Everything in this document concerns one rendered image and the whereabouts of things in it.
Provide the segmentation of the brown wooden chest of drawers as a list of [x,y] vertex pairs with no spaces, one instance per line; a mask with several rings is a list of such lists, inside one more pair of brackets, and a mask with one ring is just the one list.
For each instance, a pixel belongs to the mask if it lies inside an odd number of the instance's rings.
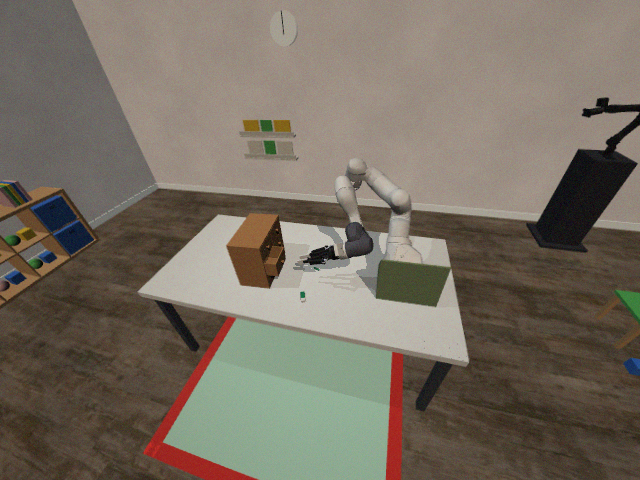
[[250,213],[226,245],[240,285],[271,287],[260,248],[277,218],[279,215]]

